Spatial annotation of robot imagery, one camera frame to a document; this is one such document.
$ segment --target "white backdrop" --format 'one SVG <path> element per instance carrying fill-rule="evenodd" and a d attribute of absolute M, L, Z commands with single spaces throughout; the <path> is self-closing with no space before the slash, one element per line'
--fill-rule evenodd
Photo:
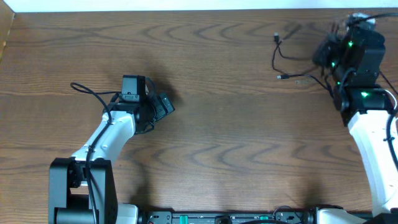
<path fill-rule="evenodd" d="M 398 0 L 4 0 L 15 12 L 398 7 Z"/>

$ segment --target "green light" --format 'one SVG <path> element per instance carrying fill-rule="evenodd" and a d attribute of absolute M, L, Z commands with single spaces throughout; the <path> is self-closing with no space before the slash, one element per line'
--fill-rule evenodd
<path fill-rule="evenodd" d="M 362 95 L 363 98 L 365 98 L 365 97 L 369 96 L 369 93 L 362 92 L 361 95 Z"/>

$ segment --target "white cable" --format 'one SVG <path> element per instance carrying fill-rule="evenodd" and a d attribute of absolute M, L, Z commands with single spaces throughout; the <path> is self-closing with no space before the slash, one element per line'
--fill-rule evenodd
<path fill-rule="evenodd" d="M 394 97 L 394 95 L 390 92 L 390 91 L 388 91 L 388 90 L 384 90 L 384 91 L 386 91 L 386 92 L 388 92 L 391 96 L 392 96 L 392 98 L 394 99 L 394 102 L 395 102 L 395 104 L 394 104 L 394 110 L 397 108 L 397 99 Z"/>

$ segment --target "wooden table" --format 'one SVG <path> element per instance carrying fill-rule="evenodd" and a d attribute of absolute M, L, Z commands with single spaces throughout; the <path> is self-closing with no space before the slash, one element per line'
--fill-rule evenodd
<path fill-rule="evenodd" d="M 286 55 L 308 57 L 353 11 L 18 14 L 0 64 L 0 222 L 46 222 L 50 163 L 100 123 L 97 99 L 69 83 L 120 90 L 125 74 L 151 77 L 176 111 L 125 145 L 113 170 L 119 202 L 370 210 L 361 156 L 328 93 L 306 78 L 277 80 L 271 68 L 274 32 L 287 36 Z M 382 69 L 395 86 L 396 22 L 377 27 L 386 37 Z M 299 72 L 312 63 L 277 57 L 276 65 Z"/>

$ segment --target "cable connector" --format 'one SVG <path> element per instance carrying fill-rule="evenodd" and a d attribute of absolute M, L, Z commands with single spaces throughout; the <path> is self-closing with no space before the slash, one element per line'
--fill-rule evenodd
<path fill-rule="evenodd" d="M 278 79 L 288 79 L 288 78 L 290 78 L 290 75 L 278 75 L 277 78 Z"/>
<path fill-rule="evenodd" d="M 275 43 L 279 43 L 279 34 L 278 33 L 274 33 L 274 41 Z"/>

